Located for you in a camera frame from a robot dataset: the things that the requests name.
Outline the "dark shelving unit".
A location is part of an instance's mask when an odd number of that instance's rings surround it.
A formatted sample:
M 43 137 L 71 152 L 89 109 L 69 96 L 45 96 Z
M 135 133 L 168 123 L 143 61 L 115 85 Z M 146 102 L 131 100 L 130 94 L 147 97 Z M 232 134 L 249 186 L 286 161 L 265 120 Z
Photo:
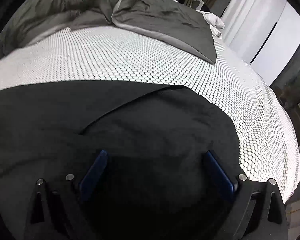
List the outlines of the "dark shelving unit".
M 283 71 L 270 85 L 288 113 L 300 146 L 300 44 Z

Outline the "dark grey duvet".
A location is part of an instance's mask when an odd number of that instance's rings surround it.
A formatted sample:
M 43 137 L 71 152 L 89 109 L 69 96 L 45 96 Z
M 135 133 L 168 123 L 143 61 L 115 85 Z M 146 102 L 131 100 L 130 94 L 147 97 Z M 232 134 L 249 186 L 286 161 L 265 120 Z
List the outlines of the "dark grey duvet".
M 62 28 L 114 25 L 186 51 L 210 64 L 216 49 L 202 14 L 172 0 L 26 0 L 0 28 L 0 60 Z

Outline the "white honeycomb mattress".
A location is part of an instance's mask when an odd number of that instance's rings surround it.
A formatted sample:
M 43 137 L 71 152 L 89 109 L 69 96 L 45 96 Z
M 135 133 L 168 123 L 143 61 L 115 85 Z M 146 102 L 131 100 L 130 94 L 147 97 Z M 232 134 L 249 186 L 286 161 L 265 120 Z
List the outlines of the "white honeycomb mattress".
M 293 124 L 264 80 L 222 40 L 215 64 L 165 42 L 116 27 L 64 28 L 0 60 L 0 90 L 68 80 L 184 85 L 222 109 L 239 137 L 248 178 L 274 178 L 284 202 L 300 182 Z

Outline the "white wardrobe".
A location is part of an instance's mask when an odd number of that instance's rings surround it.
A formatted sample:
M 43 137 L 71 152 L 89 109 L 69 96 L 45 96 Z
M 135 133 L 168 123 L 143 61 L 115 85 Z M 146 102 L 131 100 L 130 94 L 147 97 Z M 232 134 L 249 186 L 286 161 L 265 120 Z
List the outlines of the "white wardrobe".
M 300 45 L 300 15 L 287 0 L 231 0 L 223 41 L 271 85 Z

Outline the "white crumpled cloth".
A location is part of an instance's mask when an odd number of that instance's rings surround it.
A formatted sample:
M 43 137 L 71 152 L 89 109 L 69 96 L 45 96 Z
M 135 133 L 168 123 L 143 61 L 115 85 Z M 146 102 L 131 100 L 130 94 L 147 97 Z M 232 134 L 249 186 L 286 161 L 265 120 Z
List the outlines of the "white crumpled cloth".
M 224 22 L 215 14 L 207 11 L 198 11 L 203 15 L 204 20 L 210 25 L 210 30 L 213 36 L 223 39 L 222 30 L 225 29 Z

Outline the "black pants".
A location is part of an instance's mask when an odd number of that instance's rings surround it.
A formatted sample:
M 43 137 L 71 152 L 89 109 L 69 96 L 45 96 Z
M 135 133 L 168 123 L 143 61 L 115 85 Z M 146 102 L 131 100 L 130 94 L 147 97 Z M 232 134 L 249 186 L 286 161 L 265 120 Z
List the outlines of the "black pants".
M 207 239 L 206 153 L 238 169 L 230 117 L 184 86 L 67 81 L 0 91 L 0 239 L 24 239 L 40 178 L 108 152 L 86 239 Z

